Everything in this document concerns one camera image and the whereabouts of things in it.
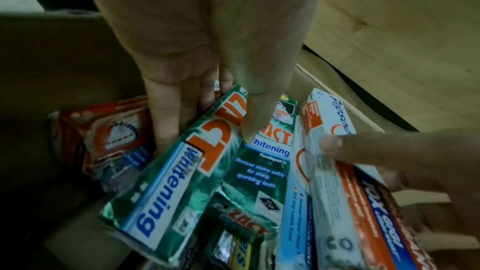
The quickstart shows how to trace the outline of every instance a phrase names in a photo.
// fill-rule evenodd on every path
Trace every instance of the hand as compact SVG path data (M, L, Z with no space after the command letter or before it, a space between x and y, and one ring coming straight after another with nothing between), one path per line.
M138 64L160 152L235 79L248 91L246 141L288 88L318 0L94 0Z
M392 191L447 192L469 229L461 221L449 220L456 216L446 205L435 211L444 220L439 225L445 227L449 222L457 232L470 232L480 240L480 132L332 135L323 139L320 149L344 162L396 170L384 176ZM434 220L442 221L438 216Z

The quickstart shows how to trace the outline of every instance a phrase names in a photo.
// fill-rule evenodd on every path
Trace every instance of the pepsodent toothpaste box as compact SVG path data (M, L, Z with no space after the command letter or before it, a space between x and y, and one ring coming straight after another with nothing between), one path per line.
M209 214L250 242L273 238L282 222L297 102L287 95L266 129L243 143L213 197Z
M436 269L376 168L345 164L321 153L322 136L355 133L342 102L314 89L302 115L318 267Z
M301 117L295 120L290 174L278 233L275 269L312 270L316 268L314 211L307 177Z
M100 218L131 247L178 266L192 232L240 148L247 93L236 85L155 159Z

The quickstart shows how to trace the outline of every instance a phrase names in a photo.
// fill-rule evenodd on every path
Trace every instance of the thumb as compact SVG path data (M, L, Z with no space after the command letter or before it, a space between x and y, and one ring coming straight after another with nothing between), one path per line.
M247 95L246 115L241 123L243 140L251 144L258 132L268 127L282 92Z
M480 132L366 133L327 136L324 155L352 164L383 166L440 182L477 187L480 177Z

